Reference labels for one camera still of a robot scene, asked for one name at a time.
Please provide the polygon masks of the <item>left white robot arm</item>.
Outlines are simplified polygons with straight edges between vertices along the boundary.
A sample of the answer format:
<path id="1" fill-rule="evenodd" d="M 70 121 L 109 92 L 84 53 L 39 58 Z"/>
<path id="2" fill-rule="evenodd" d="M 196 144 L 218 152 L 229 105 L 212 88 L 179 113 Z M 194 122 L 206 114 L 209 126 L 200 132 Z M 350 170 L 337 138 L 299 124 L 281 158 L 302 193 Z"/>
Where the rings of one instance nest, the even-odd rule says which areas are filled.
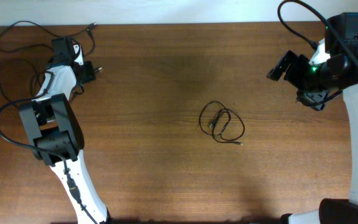
<path id="1" fill-rule="evenodd" d="M 24 103 L 19 114 L 34 156 L 60 179 L 78 223 L 111 223 L 87 171 L 85 140 L 69 100 L 72 91 L 96 79 L 96 70 L 83 59 L 83 49 L 72 38 L 52 40 L 53 57 L 36 99 Z"/>

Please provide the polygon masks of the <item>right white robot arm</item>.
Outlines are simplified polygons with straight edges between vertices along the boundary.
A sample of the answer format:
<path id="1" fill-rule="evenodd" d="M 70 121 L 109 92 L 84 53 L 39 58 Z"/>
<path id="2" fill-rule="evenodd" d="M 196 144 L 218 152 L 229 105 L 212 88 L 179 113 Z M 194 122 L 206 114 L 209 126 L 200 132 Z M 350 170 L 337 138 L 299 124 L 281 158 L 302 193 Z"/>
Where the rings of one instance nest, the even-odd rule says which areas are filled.
<path id="1" fill-rule="evenodd" d="M 325 198 L 319 208 L 305 213 L 288 213 L 281 223 L 358 223 L 358 12 L 343 12 L 328 19 L 354 54 L 352 60 L 330 30 L 311 59 L 291 50 L 284 54 L 267 78 L 283 77 L 297 88 L 297 100 L 315 111 L 343 95 L 351 129 L 352 177 L 349 198 Z"/>

